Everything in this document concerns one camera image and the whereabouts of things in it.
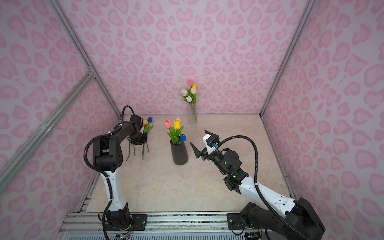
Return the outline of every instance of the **table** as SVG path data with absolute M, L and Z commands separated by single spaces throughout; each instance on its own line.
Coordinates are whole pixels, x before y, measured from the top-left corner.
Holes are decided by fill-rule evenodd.
M 183 133 L 189 160 L 178 166 L 173 163 L 170 139 L 164 127 L 165 120 L 172 122 L 177 116 L 153 116 L 154 125 L 144 149 L 136 145 L 136 156 L 128 156 L 129 142 L 121 143 L 124 163 L 121 166 L 122 189 L 131 212 L 195 212 L 195 211 L 240 211 L 252 199 L 229 191 L 218 168 L 211 161 L 196 159 L 189 142 L 201 150 L 205 146 L 204 130 L 220 136 L 221 140 L 233 135 L 245 135 L 256 144 L 259 155 L 258 182 L 270 189 L 289 196 L 282 173 L 259 115 L 200 115 L 198 123 L 189 125 L 181 115 Z M 241 168 L 254 175 L 255 154 L 252 145 L 245 139 L 234 139 L 223 144 L 237 152 Z M 107 205 L 107 196 L 100 177 L 93 192 L 87 212 L 102 212 Z

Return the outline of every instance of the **metal post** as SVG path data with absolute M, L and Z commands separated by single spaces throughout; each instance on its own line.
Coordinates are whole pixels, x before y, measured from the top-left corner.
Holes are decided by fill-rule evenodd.
M 55 111 L 48 117 L 48 119 L 45 120 L 45 122 L 36 130 L 35 134 L 28 140 L 25 146 L 11 158 L 9 165 L 0 174 L 0 194 L 19 173 L 53 128 L 59 123 L 92 79 L 94 79 L 94 74 L 91 72 L 87 73 L 80 83 L 76 85 L 70 94 L 66 96 Z
M 303 14 L 301 15 L 299 22 L 297 24 L 297 27 L 295 29 L 295 32 L 293 33 L 291 42 L 288 45 L 287 51 L 285 52 L 285 55 L 283 57 L 283 61 L 281 62 L 281 65 L 279 66 L 279 69 L 277 71 L 276 77 L 273 81 L 272 87 L 268 92 L 267 98 L 265 100 L 265 103 L 262 107 L 262 110 L 260 112 L 260 117 L 263 118 L 264 114 L 266 113 L 266 110 L 268 109 L 268 106 L 270 102 L 272 101 L 272 97 L 275 93 L 277 84 L 281 81 L 284 71 L 286 67 L 288 66 L 288 63 L 295 51 L 295 48 L 297 44 L 299 44 L 300 38 L 304 33 L 304 30 L 314 12 L 316 9 L 316 5 L 318 3 L 318 0 L 308 0 L 304 7 Z
M 121 118 L 121 113 L 119 111 L 119 108 L 117 107 L 115 101 L 113 100 L 112 96 L 108 92 L 107 88 L 105 87 L 103 81 L 101 80 L 100 75 L 96 71 L 96 68 L 93 66 L 93 63 L 85 50 L 85 47 L 80 41 L 80 38 L 77 36 L 75 30 L 73 29 L 71 22 L 69 21 L 69 18 L 67 17 L 65 11 L 63 10 L 62 5 L 58 0 L 47 0 L 49 5 L 51 6 L 53 12 L 57 16 L 58 20 L 60 21 L 61 25 L 63 26 L 65 32 L 67 33 L 68 37 L 71 39 L 72 43 L 74 44 L 74 47 L 79 52 L 80 57 L 83 59 L 84 63 L 88 66 L 88 69 L 93 71 L 95 73 L 95 79 L 96 83 L 98 84 L 102 94 L 104 95 L 105 99 L 107 100 L 108 104 L 113 109 L 114 113 L 117 115 L 118 118 Z

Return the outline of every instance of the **black vase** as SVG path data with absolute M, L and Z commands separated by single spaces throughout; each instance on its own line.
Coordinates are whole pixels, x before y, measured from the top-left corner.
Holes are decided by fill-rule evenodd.
M 170 141 L 170 149 L 174 163 L 184 165 L 188 162 L 188 153 L 184 142 L 181 142 L 180 145 L 173 145 L 172 141 Z

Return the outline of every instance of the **vase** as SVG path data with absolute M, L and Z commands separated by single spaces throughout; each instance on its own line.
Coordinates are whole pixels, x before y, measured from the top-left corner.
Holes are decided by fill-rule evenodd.
M 197 108 L 195 104 L 187 104 L 187 123 L 194 125 L 197 123 Z
M 181 142 L 179 145 L 174 145 L 172 141 L 170 141 L 170 149 L 175 164 L 184 165 L 188 162 L 188 153 L 184 142 Z

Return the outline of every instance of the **heart pattern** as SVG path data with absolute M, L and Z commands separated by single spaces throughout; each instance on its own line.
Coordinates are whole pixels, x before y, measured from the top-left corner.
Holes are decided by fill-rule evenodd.
M 200 113 L 259 113 L 305 3 L 61 1 L 118 107 L 139 114 L 185 113 L 188 79 Z
M 384 238 L 384 4 L 319 2 L 265 122 L 323 239 Z
M 81 124 L 73 124 L 73 119 Z M 83 160 L 86 143 L 113 129 L 116 121 L 91 82 L 0 196 L 1 239 L 54 239 L 91 177 Z M 92 159 L 92 147 L 88 158 Z
M 0 172 L 87 71 L 45 1 L 0 8 Z

